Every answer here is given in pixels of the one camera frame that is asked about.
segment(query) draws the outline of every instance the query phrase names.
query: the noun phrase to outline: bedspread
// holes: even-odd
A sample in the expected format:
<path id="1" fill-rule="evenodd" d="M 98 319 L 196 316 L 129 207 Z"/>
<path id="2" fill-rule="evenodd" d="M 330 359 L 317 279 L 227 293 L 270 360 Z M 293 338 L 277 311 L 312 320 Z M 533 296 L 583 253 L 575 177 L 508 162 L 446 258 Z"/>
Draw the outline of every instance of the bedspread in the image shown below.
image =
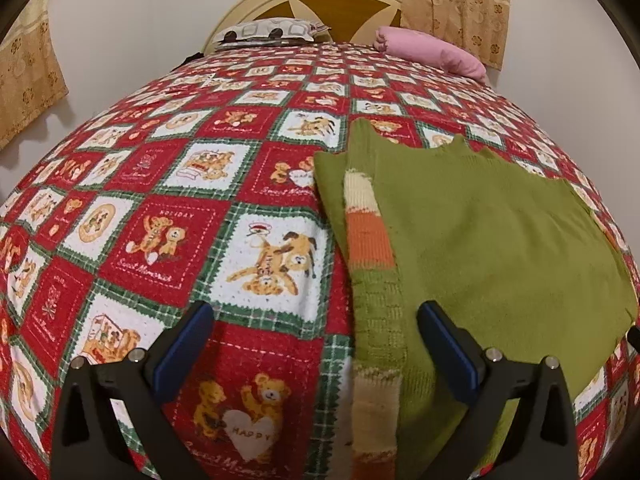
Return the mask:
<path id="1" fill-rule="evenodd" d="M 593 184 L 490 88 L 350 44 L 207 57 L 82 125 L 0 207 L 0 426 L 38 478 L 73 356 L 98 364 L 148 348 L 195 300 L 217 322 L 164 412 L 203 468 L 219 479 L 348 478 L 350 290 L 313 154 L 341 151 L 357 117 L 391 142 L 432 148 L 463 135 L 566 178 L 640 286 Z M 583 478 L 640 400 L 640 358 L 620 336 L 575 400 Z M 153 474 L 123 404 L 114 409 Z"/>

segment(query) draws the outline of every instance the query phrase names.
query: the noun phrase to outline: metal screw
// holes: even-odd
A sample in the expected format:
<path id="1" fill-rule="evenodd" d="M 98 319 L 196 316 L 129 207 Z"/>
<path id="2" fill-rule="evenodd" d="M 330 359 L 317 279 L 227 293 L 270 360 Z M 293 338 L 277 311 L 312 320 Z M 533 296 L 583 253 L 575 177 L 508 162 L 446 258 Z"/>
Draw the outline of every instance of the metal screw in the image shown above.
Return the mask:
<path id="1" fill-rule="evenodd" d="M 146 356 L 146 350 L 144 348 L 134 348 L 129 352 L 129 361 L 133 363 L 139 363 Z"/>
<path id="2" fill-rule="evenodd" d="M 557 357 L 553 357 L 552 355 L 548 355 L 545 357 L 545 365 L 547 365 L 552 370 L 555 370 L 560 366 L 560 361 Z"/>
<path id="3" fill-rule="evenodd" d="M 71 359 L 71 367 L 74 370 L 79 370 L 84 366 L 85 362 L 86 362 L 86 359 L 84 357 L 82 357 L 81 355 L 76 356 L 73 359 Z"/>
<path id="4" fill-rule="evenodd" d="M 504 357 L 504 355 L 502 355 L 502 352 L 500 352 L 497 348 L 488 348 L 484 355 L 486 355 L 486 358 L 489 359 L 489 361 L 492 361 L 494 363 L 497 363 Z"/>

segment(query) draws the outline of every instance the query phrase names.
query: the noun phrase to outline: headboard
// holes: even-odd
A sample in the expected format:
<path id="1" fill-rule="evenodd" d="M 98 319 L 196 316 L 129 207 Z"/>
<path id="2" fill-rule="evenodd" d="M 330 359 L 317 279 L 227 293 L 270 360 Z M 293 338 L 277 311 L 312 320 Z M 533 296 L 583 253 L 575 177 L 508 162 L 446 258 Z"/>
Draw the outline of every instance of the headboard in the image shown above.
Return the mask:
<path id="1" fill-rule="evenodd" d="M 331 27 L 334 41 L 371 44 L 381 25 L 400 24 L 401 0 L 242 0 L 213 30 L 203 53 L 212 52 L 211 39 L 220 30 L 236 23 L 260 18 L 301 18 L 320 20 Z"/>

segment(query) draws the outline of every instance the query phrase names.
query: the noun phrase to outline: pink rolled blanket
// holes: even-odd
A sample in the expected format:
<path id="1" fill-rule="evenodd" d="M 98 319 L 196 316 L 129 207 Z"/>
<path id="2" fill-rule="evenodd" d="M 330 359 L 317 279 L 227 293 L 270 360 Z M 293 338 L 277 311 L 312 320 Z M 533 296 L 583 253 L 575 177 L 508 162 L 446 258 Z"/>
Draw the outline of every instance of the pink rolled blanket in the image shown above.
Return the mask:
<path id="1" fill-rule="evenodd" d="M 486 68 L 472 54 L 410 28 L 380 27 L 373 47 L 391 56 L 439 68 L 487 84 Z"/>

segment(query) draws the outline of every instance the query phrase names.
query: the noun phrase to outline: green sweater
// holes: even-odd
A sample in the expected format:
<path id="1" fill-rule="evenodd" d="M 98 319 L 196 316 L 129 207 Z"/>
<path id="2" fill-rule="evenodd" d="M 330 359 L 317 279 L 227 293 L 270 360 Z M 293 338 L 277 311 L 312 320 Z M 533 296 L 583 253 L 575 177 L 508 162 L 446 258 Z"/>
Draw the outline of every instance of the green sweater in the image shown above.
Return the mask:
<path id="1" fill-rule="evenodd" d="M 636 318 L 622 256 L 563 179 L 529 174 L 487 148 L 475 153 L 462 136 L 431 150 L 396 145 L 366 120 L 351 124 L 346 153 L 317 153 L 315 165 L 345 257 L 344 175 L 355 168 L 371 180 L 398 268 L 406 346 L 398 362 L 398 479 L 420 475 L 465 409 L 437 380 L 420 339 L 415 313 L 423 301 L 437 300 L 481 346 L 509 359 L 557 356 L 572 399 Z M 366 301 L 363 290 L 375 287 L 363 272 L 354 287 L 356 310 Z M 364 309 L 355 313 L 356 359 L 363 316 Z M 495 459 L 514 408 L 512 402 L 505 410 L 484 463 Z"/>

